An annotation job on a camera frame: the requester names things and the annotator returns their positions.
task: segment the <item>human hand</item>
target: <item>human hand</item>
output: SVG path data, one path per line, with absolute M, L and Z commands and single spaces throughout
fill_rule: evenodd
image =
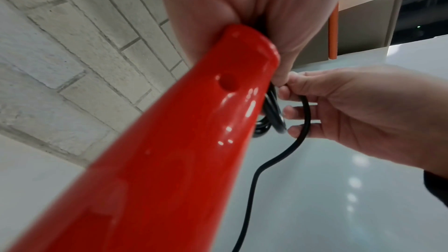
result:
M 279 98 L 311 103 L 309 137 L 334 140 L 369 156 L 448 178 L 448 82 L 406 69 L 377 66 L 290 72 Z M 287 106 L 286 119 L 303 119 Z M 297 137 L 301 126 L 288 133 Z
M 265 30 L 281 62 L 272 82 L 286 82 L 295 58 L 321 29 L 337 0 L 163 0 L 173 30 L 192 63 L 200 60 L 229 24 Z

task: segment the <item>black cord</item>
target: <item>black cord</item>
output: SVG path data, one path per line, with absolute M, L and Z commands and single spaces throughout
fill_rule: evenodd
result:
M 294 143 L 292 145 L 290 145 L 285 151 L 283 151 L 283 153 L 279 154 L 278 156 L 276 156 L 275 158 L 273 158 L 271 160 L 268 160 L 267 162 L 262 164 L 257 169 L 257 171 L 255 171 L 255 174 L 253 175 L 253 178 L 252 178 L 251 189 L 249 191 L 249 200 L 247 201 L 246 215 L 244 216 L 243 227 L 241 228 L 241 232 L 239 234 L 239 237 L 235 244 L 235 247 L 233 247 L 232 252 L 239 252 L 239 250 L 241 249 L 241 246 L 243 245 L 244 238 L 246 237 L 247 228 L 249 227 L 249 220 L 251 218 L 253 197 L 255 195 L 255 187 L 257 186 L 257 181 L 258 181 L 258 178 L 260 177 L 260 174 L 263 171 L 265 171 L 266 169 L 270 168 L 274 164 L 282 161 L 283 159 L 287 158 L 290 154 L 292 154 L 302 144 L 302 142 L 305 140 L 306 136 L 308 135 L 309 128 L 311 125 L 311 111 L 309 109 L 307 97 L 299 96 L 299 98 L 302 101 L 303 111 L 305 113 L 305 122 L 303 123 L 302 131 L 300 132 L 299 137 L 297 137 L 297 140 L 294 141 Z M 273 117 L 273 113 L 270 113 L 269 111 L 265 110 L 265 105 L 267 105 L 267 104 L 269 104 L 269 106 L 267 107 L 268 109 L 276 110 L 276 117 Z M 263 119 L 266 119 L 266 120 L 262 124 L 259 124 L 257 122 L 254 137 L 259 137 L 259 136 L 265 134 L 271 127 L 271 124 L 269 123 L 270 121 L 273 122 L 272 124 L 273 124 L 274 128 L 276 130 L 277 130 L 277 128 L 279 128 L 280 131 L 279 130 L 277 130 L 277 131 L 281 132 L 281 127 L 278 124 L 280 119 L 278 117 L 280 117 L 281 121 L 283 121 L 283 127 L 286 130 L 285 122 L 283 120 L 283 117 L 281 116 L 280 108 L 277 104 L 277 100 L 276 100 L 276 96 L 275 96 L 275 89 L 273 88 L 272 85 L 269 88 L 268 93 L 266 94 L 266 99 L 263 104 L 263 111 L 265 112 L 265 115 L 266 115 Z

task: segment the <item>round indentation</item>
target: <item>round indentation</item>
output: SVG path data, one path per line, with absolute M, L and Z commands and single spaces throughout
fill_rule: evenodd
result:
M 232 74 L 222 74 L 218 78 L 218 83 L 223 90 L 228 92 L 237 91 L 239 88 L 237 79 Z

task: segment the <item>coiled black cable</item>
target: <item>coiled black cable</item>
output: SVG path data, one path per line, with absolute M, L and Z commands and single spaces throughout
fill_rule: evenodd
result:
M 311 111 L 309 109 L 307 97 L 299 96 L 299 98 L 302 101 L 303 112 L 305 113 L 305 122 L 303 123 L 302 131 L 300 132 L 299 137 L 297 137 L 294 143 L 292 143 L 292 145 L 290 145 L 285 151 L 283 151 L 275 158 L 268 160 L 255 171 L 255 174 L 252 178 L 251 189 L 249 191 L 249 200 L 247 201 L 246 215 L 244 216 L 243 227 L 241 228 L 241 232 L 239 234 L 235 247 L 233 247 L 232 252 L 239 252 L 241 246 L 243 245 L 244 238 L 246 237 L 247 229 L 249 227 L 249 220 L 251 218 L 255 187 L 257 186 L 257 181 L 260 177 L 260 174 L 292 154 L 302 144 L 302 142 L 308 135 L 311 125 Z M 283 133 L 286 131 L 285 121 L 283 120 L 279 105 L 277 104 L 277 96 L 275 94 L 275 88 L 272 84 L 270 85 L 269 90 L 266 93 L 265 102 L 263 103 L 263 112 L 265 113 L 265 117 L 257 122 L 253 135 L 254 137 L 259 137 L 265 134 L 271 128 L 271 125 L 279 133 Z

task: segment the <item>red plastic handle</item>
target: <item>red plastic handle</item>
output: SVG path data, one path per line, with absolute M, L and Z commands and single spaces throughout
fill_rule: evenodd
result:
M 278 64 L 229 26 L 10 252 L 207 251 Z

